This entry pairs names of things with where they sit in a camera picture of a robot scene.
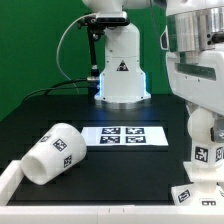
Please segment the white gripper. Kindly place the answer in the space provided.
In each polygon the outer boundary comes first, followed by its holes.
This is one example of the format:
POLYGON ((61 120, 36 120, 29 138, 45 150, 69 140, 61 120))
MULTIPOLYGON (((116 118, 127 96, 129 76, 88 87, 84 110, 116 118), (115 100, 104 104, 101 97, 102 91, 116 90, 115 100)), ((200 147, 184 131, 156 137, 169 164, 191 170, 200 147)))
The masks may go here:
POLYGON ((196 65, 181 64, 175 53, 167 52, 166 67, 175 95, 218 113, 211 139, 224 143, 224 50, 203 51, 196 65))

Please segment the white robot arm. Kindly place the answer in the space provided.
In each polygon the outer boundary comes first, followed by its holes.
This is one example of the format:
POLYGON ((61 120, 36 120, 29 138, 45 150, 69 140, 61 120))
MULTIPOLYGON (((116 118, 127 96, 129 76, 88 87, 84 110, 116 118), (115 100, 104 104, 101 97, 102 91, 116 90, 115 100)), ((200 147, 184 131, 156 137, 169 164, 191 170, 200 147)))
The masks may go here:
POLYGON ((224 142, 224 0, 82 0, 105 30, 105 68, 95 100, 136 104, 150 97, 140 73, 141 51, 166 52, 172 92, 210 111, 213 142, 224 142), (154 38, 127 21, 126 12, 158 6, 166 26, 154 38))

